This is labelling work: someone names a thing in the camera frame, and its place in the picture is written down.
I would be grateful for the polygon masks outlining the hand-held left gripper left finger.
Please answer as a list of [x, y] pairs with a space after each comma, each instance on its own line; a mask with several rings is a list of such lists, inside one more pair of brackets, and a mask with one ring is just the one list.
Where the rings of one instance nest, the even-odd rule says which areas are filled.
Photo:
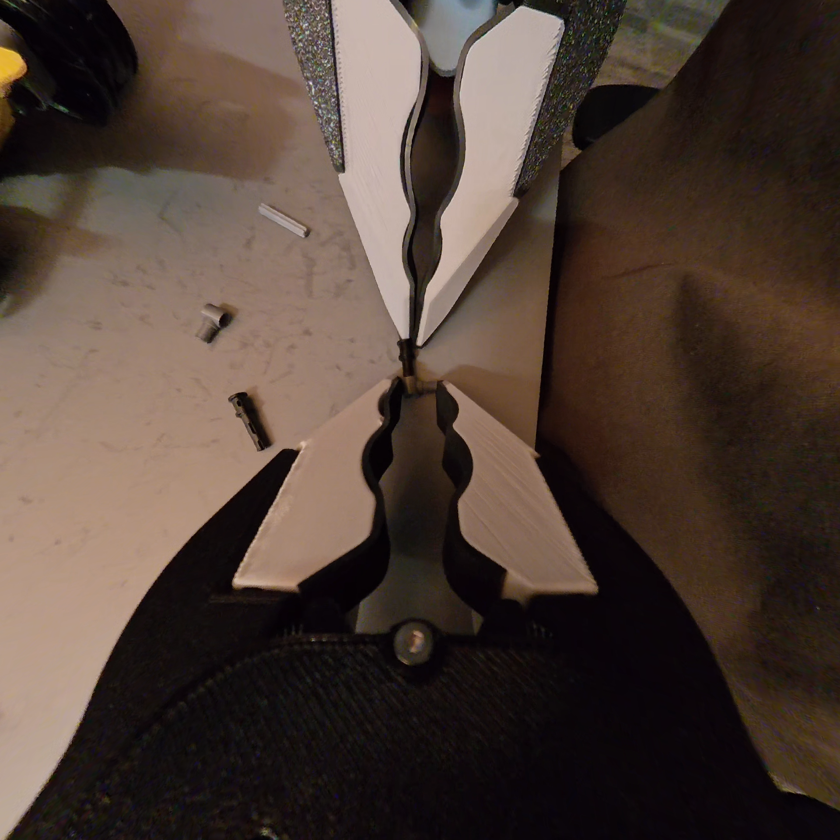
[[402, 380], [383, 380], [299, 445], [234, 591], [366, 597], [382, 583], [390, 540], [380, 482], [402, 401]]

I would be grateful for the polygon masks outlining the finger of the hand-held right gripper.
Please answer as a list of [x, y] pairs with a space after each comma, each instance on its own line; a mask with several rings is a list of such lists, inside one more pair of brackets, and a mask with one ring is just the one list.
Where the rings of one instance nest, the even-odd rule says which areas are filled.
[[458, 165], [436, 216], [436, 258], [421, 293], [418, 346], [446, 320], [527, 190], [520, 175], [563, 35], [560, 14], [519, 5], [479, 26], [460, 50]]
[[399, 2], [332, 2], [346, 203], [385, 307], [411, 330], [411, 151], [427, 93], [425, 39]]

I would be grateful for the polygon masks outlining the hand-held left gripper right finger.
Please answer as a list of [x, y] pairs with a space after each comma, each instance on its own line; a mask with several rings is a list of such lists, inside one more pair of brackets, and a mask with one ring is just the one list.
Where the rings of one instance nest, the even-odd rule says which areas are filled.
[[598, 585], [539, 456], [459, 388], [440, 381], [436, 419], [453, 484], [443, 563], [465, 603], [595, 595]]

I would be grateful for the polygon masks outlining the short grey toy axle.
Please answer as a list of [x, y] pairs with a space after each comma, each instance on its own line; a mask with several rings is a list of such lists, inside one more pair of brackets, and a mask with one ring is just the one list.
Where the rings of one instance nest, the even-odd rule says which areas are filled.
[[273, 224], [286, 229], [300, 238], [306, 238], [310, 234], [310, 228], [307, 225], [299, 222], [293, 217], [289, 217], [269, 204], [261, 203], [258, 205], [258, 213], [260, 216], [268, 219]]

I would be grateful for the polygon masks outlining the person's brown trouser leg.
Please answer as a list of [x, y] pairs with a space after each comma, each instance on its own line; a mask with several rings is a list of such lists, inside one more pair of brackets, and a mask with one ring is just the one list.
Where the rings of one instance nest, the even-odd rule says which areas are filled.
[[539, 434], [838, 807], [838, 2], [729, 2], [564, 168]]

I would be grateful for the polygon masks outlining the yellow black tracked toy vehicle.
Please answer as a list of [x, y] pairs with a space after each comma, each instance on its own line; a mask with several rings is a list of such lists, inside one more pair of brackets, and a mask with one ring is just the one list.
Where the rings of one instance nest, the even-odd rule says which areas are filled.
[[106, 1], [2, 1], [2, 142], [17, 118], [54, 111], [103, 126], [118, 112], [139, 61]]

